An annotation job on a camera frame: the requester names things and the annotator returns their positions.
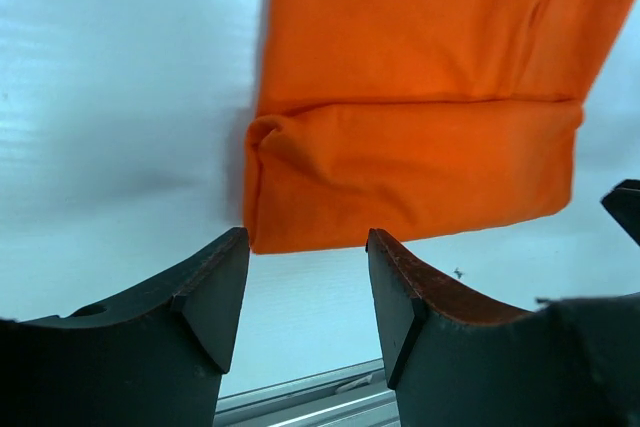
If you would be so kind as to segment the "orange t shirt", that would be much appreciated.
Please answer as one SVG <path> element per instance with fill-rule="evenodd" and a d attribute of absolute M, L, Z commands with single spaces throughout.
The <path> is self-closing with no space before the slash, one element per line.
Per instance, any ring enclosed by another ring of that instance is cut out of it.
<path fill-rule="evenodd" d="M 634 0 L 269 0 L 243 222 L 258 254 L 407 241 L 570 201 Z"/>

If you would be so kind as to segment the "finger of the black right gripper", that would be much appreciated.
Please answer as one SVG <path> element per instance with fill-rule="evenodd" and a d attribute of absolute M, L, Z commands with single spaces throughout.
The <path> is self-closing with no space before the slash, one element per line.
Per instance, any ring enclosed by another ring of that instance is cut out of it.
<path fill-rule="evenodd" d="M 640 181 L 626 179 L 601 199 L 604 209 L 640 245 Z"/>

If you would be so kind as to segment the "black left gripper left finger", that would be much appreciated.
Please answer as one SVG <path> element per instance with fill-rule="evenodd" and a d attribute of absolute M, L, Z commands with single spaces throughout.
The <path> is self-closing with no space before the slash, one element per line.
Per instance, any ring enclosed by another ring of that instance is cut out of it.
<path fill-rule="evenodd" d="M 5 426 L 210 426 L 249 263 L 235 227 L 67 317 L 1 323 Z"/>

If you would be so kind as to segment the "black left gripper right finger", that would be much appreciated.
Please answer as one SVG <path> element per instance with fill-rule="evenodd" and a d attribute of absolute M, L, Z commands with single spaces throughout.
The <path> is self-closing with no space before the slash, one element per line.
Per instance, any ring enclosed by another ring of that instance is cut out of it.
<path fill-rule="evenodd" d="M 388 387 L 404 426 L 635 426 L 639 298 L 527 311 L 421 261 L 388 232 L 366 244 Z"/>

